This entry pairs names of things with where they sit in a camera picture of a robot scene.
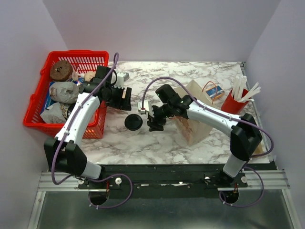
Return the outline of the white paper coffee cup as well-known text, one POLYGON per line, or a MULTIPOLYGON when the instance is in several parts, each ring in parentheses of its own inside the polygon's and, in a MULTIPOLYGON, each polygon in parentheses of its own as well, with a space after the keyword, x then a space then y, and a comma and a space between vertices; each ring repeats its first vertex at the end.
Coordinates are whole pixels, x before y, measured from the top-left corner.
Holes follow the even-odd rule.
POLYGON ((137 129, 137 130, 131 131, 130 133, 131 133, 132 135, 138 135, 138 134, 142 134, 142 133, 144 133, 144 132, 145 132, 145 129, 144 129, 143 127, 141 127, 141 128, 139 128, 139 129, 137 129))

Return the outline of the blue flat package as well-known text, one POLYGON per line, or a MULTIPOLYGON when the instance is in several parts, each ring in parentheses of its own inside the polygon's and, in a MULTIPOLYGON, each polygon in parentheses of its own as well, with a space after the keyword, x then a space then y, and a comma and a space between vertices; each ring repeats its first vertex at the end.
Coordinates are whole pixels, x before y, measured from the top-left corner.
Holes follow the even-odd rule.
POLYGON ((45 100, 43 102, 43 105, 42 105, 42 108, 41 108, 41 111, 40 111, 40 114, 43 113, 43 111, 48 108, 49 106, 53 105, 55 103, 54 100, 52 100, 51 96, 50 96, 50 88, 51 86, 54 84, 55 82, 50 82, 49 83, 49 87, 47 89, 47 94, 45 96, 45 100))

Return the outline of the grey crumpled bag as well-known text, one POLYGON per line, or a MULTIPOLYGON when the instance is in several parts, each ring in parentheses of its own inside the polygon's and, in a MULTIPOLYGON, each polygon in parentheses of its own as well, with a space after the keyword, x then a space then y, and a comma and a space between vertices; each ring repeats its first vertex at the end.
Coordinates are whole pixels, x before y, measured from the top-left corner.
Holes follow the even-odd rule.
POLYGON ((73 82, 54 82, 49 87, 49 96, 59 103, 73 104, 77 101, 79 87, 73 82))

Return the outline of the white wrapped straws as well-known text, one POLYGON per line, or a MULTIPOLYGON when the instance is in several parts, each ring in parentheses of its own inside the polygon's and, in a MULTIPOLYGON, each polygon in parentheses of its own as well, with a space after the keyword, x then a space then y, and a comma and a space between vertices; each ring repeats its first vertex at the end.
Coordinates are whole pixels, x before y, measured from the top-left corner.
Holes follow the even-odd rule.
POLYGON ((245 89, 247 83, 247 76, 237 76, 234 79, 233 88, 231 91, 232 98, 239 102, 239 103, 245 103, 249 101, 254 101, 252 98, 254 95, 260 93, 261 87, 259 87, 259 83, 256 83, 245 95, 243 94, 243 91, 245 89))

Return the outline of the black food cup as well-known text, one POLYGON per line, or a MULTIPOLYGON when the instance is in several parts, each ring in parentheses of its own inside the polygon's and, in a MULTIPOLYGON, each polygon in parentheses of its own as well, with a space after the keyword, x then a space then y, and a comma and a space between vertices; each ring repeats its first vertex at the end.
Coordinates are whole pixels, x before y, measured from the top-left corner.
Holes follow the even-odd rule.
POLYGON ((68 119, 69 116, 71 115, 71 113, 72 113, 74 107, 75 107, 75 104, 71 104, 71 105, 68 106, 67 111, 66 111, 66 118, 67 118, 67 119, 68 119))

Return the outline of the beige printed bottle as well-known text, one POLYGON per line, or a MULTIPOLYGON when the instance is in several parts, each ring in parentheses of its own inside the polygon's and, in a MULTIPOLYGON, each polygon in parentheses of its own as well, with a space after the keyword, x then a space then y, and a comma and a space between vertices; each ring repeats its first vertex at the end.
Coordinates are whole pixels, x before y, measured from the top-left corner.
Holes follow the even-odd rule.
POLYGON ((90 82, 92 78, 95 77, 95 71, 88 71, 86 73, 81 73, 80 77, 84 79, 85 82, 90 82))

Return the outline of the black coffee cup lid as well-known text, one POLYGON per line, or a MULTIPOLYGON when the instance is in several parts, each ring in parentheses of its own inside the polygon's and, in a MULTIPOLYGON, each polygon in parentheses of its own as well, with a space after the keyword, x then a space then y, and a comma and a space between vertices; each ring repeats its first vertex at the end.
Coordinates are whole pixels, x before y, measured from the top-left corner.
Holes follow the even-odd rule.
POLYGON ((130 131, 137 131, 143 125, 143 120, 138 114, 130 114, 124 120, 125 127, 130 131))

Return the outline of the paper takeout bag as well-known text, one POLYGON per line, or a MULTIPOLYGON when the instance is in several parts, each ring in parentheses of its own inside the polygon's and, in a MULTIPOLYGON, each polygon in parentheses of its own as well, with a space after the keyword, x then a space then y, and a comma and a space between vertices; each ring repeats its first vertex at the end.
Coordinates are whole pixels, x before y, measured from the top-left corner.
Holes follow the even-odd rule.
MULTIPOLYGON (((206 94, 206 90, 216 87, 216 84, 212 81, 208 81, 205 86, 200 86, 195 80, 191 80, 187 85, 186 89, 201 102, 204 102, 207 105, 211 105, 214 108, 219 109, 215 102, 206 94)), ((205 139, 212 130, 212 127, 204 123, 185 119, 183 117, 173 117, 177 128, 180 130, 181 134, 185 138, 189 146, 197 144, 198 142, 205 139)))

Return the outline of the silver snack bag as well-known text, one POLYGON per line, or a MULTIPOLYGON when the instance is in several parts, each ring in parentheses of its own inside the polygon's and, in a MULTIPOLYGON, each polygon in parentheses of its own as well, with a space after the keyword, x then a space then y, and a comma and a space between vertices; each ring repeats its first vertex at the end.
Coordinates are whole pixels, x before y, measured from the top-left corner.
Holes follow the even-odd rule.
POLYGON ((42 120, 47 124, 65 123, 68 119, 69 104, 53 103, 47 107, 41 114, 42 120))

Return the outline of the blue orange card box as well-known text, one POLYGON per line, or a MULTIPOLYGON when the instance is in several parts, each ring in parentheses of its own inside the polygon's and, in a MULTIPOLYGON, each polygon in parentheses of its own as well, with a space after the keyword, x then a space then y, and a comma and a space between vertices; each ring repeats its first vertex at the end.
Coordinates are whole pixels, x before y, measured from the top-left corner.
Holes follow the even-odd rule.
POLYGON ((221 98, 224 95, 224 90, 220 86, 210 88, 205 91, 212 101, 221 98))

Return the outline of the red plastic basket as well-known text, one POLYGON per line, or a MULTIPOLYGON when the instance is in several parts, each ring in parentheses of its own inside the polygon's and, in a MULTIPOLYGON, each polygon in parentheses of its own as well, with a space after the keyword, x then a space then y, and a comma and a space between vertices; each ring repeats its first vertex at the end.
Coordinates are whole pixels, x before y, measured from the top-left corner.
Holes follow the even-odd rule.
POLYGON ((54 137, 63 124, 47 124, 40 114, 44 107, 46 96, 49 95, 51 83, 50 69, 58 61, 65 60, 72 64, 72 67, 80 73, 96 70, 97 66, 107 66, 109 53, 107 51, 90 50, 68 50, 52 51, 49 53, 43 68, 40 71, 41 77, 36 87, 35 93, 31 95, 27 112, 23 119, 23 125, 37 129, 49 136, 54 137))

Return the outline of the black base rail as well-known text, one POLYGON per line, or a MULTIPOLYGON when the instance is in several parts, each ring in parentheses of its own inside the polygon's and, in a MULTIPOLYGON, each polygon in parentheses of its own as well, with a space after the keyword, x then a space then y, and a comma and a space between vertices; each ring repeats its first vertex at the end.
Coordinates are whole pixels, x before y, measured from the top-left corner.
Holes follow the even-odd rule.
POLYGON ((61 185, 52 184, 49 173, 41 176, 40 188, 49 191, 109 192, 112 199, 132 198, 217 198, 219 191, 273 188, 280 172, 274 163, 249 164, 234 181, 221 178, 222 164, 192 165, 105 165, 97 183, 70 177, 61 185), (115 181, 119 174, 121 183, 115 181))

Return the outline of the red straw cup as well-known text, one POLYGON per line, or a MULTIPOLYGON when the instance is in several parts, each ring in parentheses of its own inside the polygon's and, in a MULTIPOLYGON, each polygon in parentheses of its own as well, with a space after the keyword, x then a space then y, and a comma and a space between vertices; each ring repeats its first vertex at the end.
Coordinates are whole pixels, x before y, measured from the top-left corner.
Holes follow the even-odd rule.
POLYGON ((227 98, 225 99, 223 105, 221 106, 221 110, 227 113, 238 115, 245 108, 245 106, 249 102, 240 103, 232 97, 232 90, 229 92, 227 98))

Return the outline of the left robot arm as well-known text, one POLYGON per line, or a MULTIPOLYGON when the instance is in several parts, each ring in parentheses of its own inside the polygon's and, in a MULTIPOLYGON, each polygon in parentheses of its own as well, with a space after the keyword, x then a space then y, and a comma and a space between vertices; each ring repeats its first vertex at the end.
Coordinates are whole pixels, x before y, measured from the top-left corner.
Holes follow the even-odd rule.
POLYGON ((106 177, 102 167, 88 161, 80 149, 82 137, 91 117, 102 103, 106 106, 130 111, 130 87, 125 87, 129 74, 117 73, 113 68, 99 65, 95 76, 80 86, 76 104, 63 128, 54 138, 44 143, 44 151, 52 173, 59 171, 72 176, 89 178, 94 188, 102 188, 106 177))

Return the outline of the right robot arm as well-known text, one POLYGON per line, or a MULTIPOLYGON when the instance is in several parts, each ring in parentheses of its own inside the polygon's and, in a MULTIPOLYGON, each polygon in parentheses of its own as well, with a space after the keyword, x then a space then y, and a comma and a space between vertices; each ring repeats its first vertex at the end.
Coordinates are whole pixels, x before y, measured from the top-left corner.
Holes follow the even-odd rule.
POLYGON ((148 115, 147 125, 151 132, 164 130, 166 119, 182 117, 204 123, 230 137, 231 155, 219 175, 220 183, 230 187, 236 176, 250 160, 262 141, 262 135, 250 114, 239 116, 213 108, 194 98, 190 93, 183 97, 168 84, 156 90, 161 106, 152 105, 147 100, 141 102, 139 112, 148 115))

